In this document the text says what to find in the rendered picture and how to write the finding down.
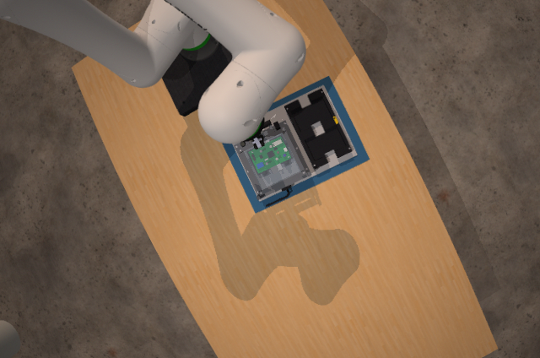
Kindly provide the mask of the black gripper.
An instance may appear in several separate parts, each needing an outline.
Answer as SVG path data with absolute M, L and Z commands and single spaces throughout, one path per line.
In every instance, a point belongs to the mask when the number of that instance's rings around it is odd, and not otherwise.
M 261 131 L 261 133 L 263 133 L 263 131 Z M 262 134 L 259 134 L 256 138 L 254 138 L 252 141 L 253 142 L 253 145 L 254 145 L 254 149 L 259 149 L 261 148 L 262 146 L 264 146 L 264 137 Z

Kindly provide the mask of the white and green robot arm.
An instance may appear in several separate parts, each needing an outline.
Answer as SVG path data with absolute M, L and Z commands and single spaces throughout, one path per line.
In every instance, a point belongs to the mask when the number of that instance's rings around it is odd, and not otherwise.
M 261 133 L 306 55 L 302 34 L 257 0 L 151 0 L 133 32 L 87 0 L 0 0 L 0 19 L 60 41 L 138 88 L 157 84 L 179 53 L 202 61 L 221 43 L 232 60 L 202 95 L 198 118 L 224 144 Z

